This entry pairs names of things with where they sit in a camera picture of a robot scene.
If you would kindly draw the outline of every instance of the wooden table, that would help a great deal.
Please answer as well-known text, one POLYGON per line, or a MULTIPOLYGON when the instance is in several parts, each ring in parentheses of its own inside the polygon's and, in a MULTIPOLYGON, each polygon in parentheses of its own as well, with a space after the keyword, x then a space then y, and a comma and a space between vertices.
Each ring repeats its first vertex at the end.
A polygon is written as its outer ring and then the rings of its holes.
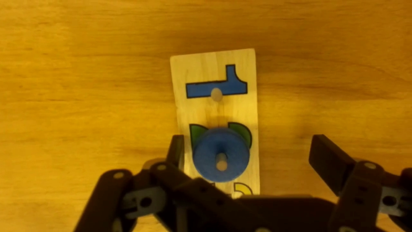
POLYGON ((3 0, 2 231, 73 231, 104 171, 165 156, 174 54, 257 49, 266 194, 335 200, 308 164, 313 134, 388 171, 412 166, 411 10, 410 0, 3 0))

